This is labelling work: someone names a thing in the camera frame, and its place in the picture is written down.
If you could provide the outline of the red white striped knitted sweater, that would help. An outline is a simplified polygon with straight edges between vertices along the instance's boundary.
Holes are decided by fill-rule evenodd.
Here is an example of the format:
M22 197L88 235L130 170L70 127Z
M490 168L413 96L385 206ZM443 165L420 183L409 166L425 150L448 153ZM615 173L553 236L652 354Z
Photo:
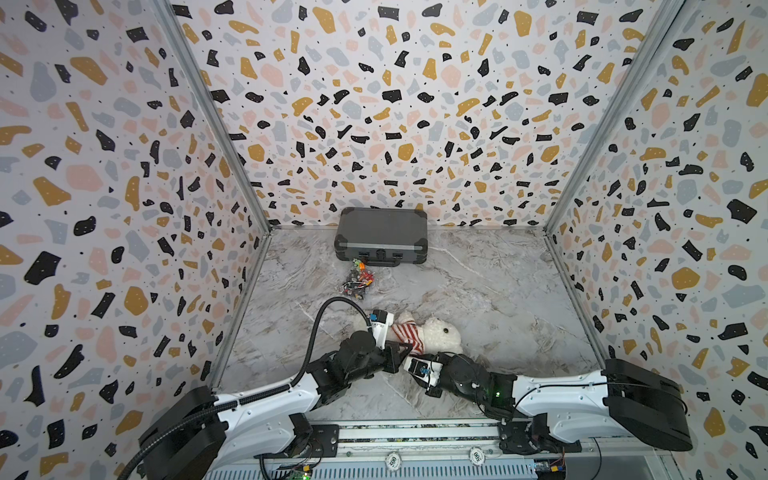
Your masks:
M421 355L425 353L425 344L421 338L420 327L414 321L395 323L391 327L391 332L398 342L410 344L413 354Z

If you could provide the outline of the white teddy bear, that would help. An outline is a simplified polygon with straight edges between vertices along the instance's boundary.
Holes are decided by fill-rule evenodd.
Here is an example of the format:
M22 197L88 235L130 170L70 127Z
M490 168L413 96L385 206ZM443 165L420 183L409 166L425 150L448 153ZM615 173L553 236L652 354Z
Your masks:
M403 311L400 314L394 314L394 315L395 315L394 324L404 323L407 321L414 321L416 324L419 325L421 338L423 339L425 344L425 353L421 355L438 354L438 353L461 354L463 352L461 334L454 325L446 321L440 320L434 316L419 323L414 319L413 315L408 311ZM391 332L391 327L388 332L387 340L397 341L396 337ZM369 329L367 328L366 322L362 320L355 321L354 329L352 330L351 335L356 331L363 331L363 332L370 333Z

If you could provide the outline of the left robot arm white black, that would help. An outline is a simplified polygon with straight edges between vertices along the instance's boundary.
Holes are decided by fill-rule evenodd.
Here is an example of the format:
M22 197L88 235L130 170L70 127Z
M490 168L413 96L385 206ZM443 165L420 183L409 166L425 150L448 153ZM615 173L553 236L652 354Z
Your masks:
M303 375L245 392L197 387L141 435L120 476L138 468L147 479L201 479L209 470L256 456L294 457L309 444L307 413L341 398L351 384L398 372L412 345L377 344L357 331L336 351L309 362Z

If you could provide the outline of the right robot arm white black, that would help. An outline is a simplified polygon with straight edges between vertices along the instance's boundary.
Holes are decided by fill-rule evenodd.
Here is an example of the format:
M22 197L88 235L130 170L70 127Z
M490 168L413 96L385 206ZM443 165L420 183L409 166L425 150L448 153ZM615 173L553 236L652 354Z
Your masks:
M408 373L427 395L461 397L496 421L505 454L578 452L588 438L633 437L688 452L693 441L679 385L620 359L603 369L536 378L492 372L463 354L413 357Z

